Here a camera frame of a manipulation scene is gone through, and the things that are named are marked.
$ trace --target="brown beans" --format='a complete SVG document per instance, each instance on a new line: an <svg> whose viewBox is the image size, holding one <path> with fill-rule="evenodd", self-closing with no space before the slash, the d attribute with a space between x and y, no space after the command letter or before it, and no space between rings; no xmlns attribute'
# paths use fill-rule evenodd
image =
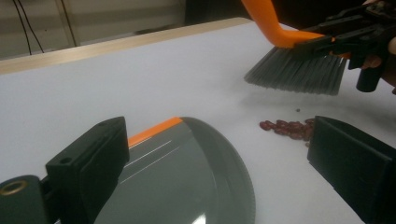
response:
<svg viewBox="0 0 396 224"><path fill-rule="evenodd" d="M304 140L308 142L313 133L315 119L306 119L305 124L300 121L286 122L283 119L277 119L276 123L269 120L260 122L260 127L265 131L274 130L274 133L285 135L294 140Z"/></svg>

